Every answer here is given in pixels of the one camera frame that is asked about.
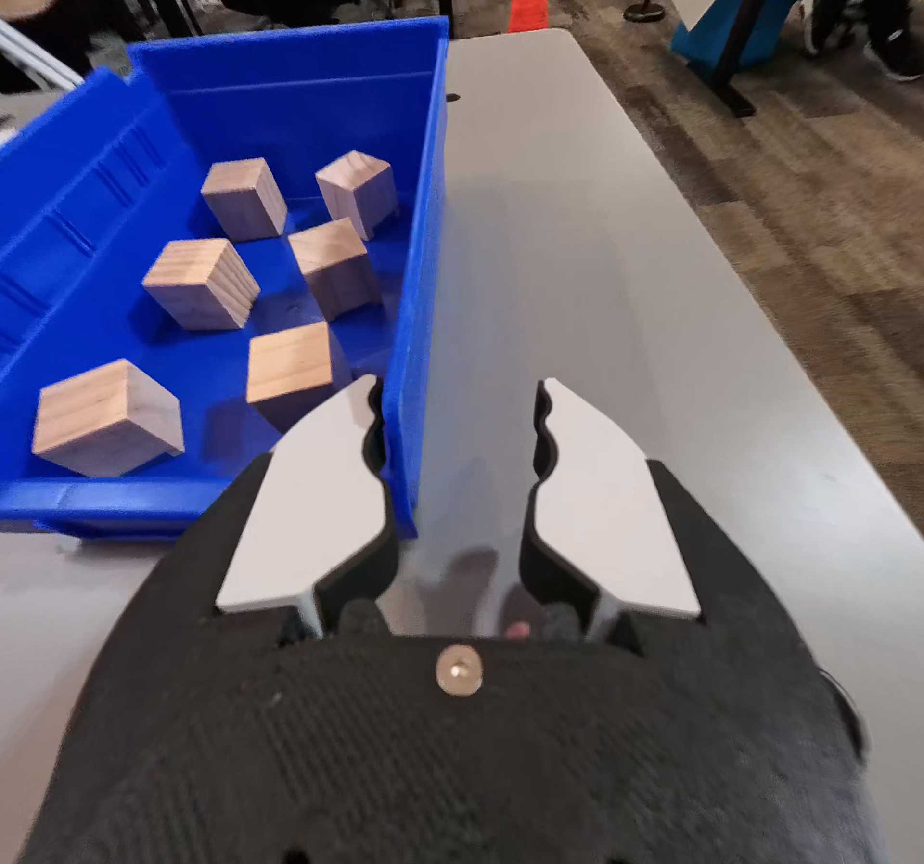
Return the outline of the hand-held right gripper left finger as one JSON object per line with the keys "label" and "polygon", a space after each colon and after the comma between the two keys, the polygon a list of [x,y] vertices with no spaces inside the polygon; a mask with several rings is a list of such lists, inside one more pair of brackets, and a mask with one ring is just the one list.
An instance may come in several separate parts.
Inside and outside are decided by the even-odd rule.
{"label": "hand-held right gripper left finger", "polygon": [[222,614],[293,607],[310,635],[331,635],[349,604],[393,583],[383,389],[373,375],[356,379],[275,445],[216,596]]}

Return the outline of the grey desk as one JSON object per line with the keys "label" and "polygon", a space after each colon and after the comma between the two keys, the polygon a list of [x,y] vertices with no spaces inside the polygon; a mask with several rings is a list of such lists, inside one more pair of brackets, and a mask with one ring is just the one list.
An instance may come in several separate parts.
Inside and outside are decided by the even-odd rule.
{"label": "grey desk", "polygon": [[[216,608],[280,433],[115,622],[19,861],[922,862],[917,529],[565,31],[449,42],[445,101],[395,580],[331,635]],[[698,620],[523,587],[545,378],[646,454]]]}

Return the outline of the table with black leg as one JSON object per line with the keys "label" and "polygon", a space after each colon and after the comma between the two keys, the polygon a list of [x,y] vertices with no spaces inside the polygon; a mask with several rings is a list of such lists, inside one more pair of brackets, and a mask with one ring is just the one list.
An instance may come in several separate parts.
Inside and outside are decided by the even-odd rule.
{"label": "table with black leg", "polygon": [[720,59],[710,73],[702,77],[710,93],[736,120],[751,118],[756,113],[754,105],[733,86],[733,77],[765,1],[741,0]]}

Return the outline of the blue plastic bin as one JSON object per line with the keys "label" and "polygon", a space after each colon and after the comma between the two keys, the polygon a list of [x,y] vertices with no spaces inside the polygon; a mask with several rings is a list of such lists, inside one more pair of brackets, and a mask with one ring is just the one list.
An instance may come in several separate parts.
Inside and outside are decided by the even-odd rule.
{"label": "blue plastic bin", "polygon": [[[445,204],[443,17],[133,45],[2,148],[2,530],[175,539],[280,438],[245,400],[251,339],[321,319],[289,241],[328,222],[316,173],[352,150],[385,160],[398,216],[368,244],[383,295],[333,323],[355,376],[385,381],[400,532],[420,489]],[[283,236],[240,245],[258,284],[245,328],[190,334],[142,287],[164,246],[221,236],[213,164],[263,158]],[[186,451],[89,478],[31,453],[40,390],[126,359],[179,398]]]}

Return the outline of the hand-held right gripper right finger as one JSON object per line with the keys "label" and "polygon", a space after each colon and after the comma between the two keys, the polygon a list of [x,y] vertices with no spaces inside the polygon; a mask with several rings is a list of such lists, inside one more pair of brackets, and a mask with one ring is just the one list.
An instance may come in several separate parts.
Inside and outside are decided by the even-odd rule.
{"label": "hand-held right gripper right finger", "polygon": [[641,447],[556,378],[536,388],[536,476],[519,577],[544,607],[564,605],[584,639],[638,612],[701,616],[699,598]]}

